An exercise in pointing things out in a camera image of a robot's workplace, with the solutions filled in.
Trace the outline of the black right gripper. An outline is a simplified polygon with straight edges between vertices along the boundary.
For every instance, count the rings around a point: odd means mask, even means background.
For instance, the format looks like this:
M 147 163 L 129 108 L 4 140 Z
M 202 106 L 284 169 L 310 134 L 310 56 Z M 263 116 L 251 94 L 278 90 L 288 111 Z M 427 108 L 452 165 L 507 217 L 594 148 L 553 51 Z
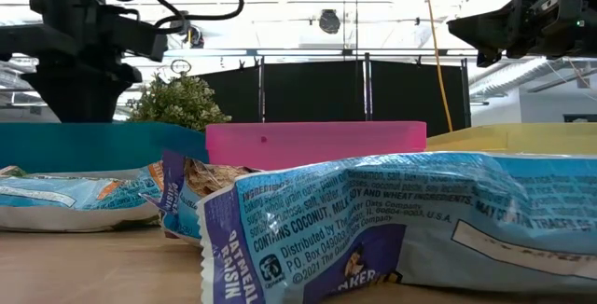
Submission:
M 449 32 L 478 51 L 477 67 L 526 55 L 596 55 L 596 0 L 510 0 L 501 8 L 451 20 Z

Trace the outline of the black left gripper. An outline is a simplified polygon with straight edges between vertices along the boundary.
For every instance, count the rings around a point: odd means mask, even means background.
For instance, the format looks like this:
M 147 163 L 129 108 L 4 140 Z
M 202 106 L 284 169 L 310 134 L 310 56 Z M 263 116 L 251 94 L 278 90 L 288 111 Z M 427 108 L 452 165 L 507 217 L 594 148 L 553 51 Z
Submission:
M 118 97 L 141 83 L 138 69 L 122 61 L 126 51 L 162 60 L 167 37 L 139 19 L 136 10 L 104 0 L 31 0 L 38 24 L 1 28 L 1 60 L 14 54 L 38 59 L 21 78 L 41 96 L 60 122 L 113 120 Z M 78 80 L 83 87 L 82 103 Z

